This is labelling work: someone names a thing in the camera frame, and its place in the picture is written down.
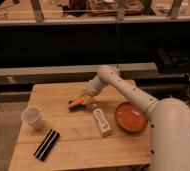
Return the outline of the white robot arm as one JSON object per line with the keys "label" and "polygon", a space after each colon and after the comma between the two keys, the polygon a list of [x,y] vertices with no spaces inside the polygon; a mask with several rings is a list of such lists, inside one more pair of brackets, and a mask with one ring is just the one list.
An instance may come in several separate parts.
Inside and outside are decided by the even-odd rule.
{"label": "white robot arm", "polygon": [[190,107],[177,98],[158,100],[119,76],[117,68],[101,65],[88,82],[85,94],[98,95],[113,86],[150,122],[149,171],[190,171]]}

